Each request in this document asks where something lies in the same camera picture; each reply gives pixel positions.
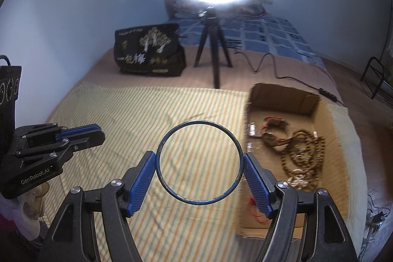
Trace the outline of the left gloved hand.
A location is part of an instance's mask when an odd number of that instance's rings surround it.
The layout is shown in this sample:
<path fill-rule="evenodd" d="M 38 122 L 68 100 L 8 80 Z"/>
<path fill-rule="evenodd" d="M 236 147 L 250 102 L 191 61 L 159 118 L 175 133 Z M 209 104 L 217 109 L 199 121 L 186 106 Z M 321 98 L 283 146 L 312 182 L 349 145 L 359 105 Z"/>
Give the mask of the left gloved hand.
<path fill-rule="evenodd" d="M 29 241 L 37 239 L 40 234 L 39 218 L 44 214 L 44 197 L 49 189 L 49 183 L 45 182 L 14 199 L 5 199 L 1 195 L 1 217 L 13 223 Z"/>

